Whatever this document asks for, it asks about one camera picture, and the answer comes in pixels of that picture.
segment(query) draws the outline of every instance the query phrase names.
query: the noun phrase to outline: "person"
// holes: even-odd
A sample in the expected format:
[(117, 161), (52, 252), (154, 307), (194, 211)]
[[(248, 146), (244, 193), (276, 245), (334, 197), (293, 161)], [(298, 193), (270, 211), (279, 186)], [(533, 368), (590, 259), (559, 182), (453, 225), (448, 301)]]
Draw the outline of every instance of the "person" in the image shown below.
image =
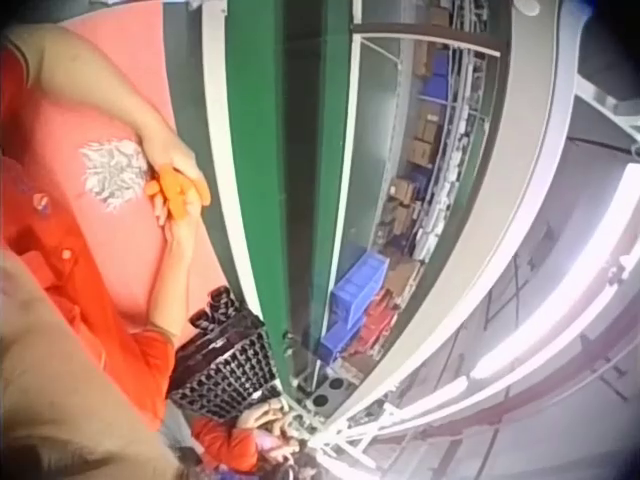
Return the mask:
[(292, 464), (293, 456), (306, 448), (306, 442), (288, 434), (291, 416), (283, 414), (282, 406), (280, 399), (261, 403), (229, 425), (187, 410), (178, 414), (180, 410), (169, 402), (160, 431), (172, 448), (197, 451), (209, 469), (266, 474), (274, 466)]
[[(19, 113), (29, 89), (37, 88), (124, 122), (139, 135), (155, 170), (170, 166), (206, 185), (191, 150), (113, 64), (79, 36), (54, 25), (18, 26), (7, 32), (0, 55), (0, 132)], [(179, 220), (169, 216), (160, 196), (154, 198), (167, 242), (151, 295), (149, 323), (130, 333), (73, 214), (23, 167), (2, 158), (3, 248), (20, 257), (96, 364), (157, 430), (175, 342), (187, 320), (188, 273), (200, 222), (198, 190), (194, 186), (185, 192), (189, 214)]]
[(187, 480), (15, 253), (0, 252), (2, 478)]

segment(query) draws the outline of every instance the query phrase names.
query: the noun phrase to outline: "red cloth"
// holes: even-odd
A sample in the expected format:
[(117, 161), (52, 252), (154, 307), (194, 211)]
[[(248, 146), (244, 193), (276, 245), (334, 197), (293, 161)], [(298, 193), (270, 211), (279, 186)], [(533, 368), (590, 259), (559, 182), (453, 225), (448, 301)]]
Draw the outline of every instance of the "red cloth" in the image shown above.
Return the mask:
[(191, 433), (202, 448), (206, 467), (225, 465), (239, 472), (255, 472), (258, 466), (258, 447), (253, 430), (229, 428), (223, 423), (199, 417), (191, 426)]
[[(20, 108), (26, 66), (12, 47), (0, 52), (0, 132)], [(162, 333), (128, 331), (73, 214), (21, 165), (2, 157), (3, 246), (20, 255), (90, 355), (147, 418), (160, 427), (173, 369), (172, 342)]]

